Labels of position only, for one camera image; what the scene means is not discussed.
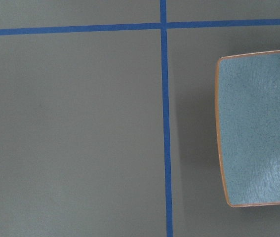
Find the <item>square blue plate orange rim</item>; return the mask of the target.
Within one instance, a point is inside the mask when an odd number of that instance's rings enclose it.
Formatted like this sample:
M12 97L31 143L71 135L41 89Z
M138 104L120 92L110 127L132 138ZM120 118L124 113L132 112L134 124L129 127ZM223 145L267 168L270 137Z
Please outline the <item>square blue plate orange rim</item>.
M215 121L227 204L280 205L280 50L217 61Z

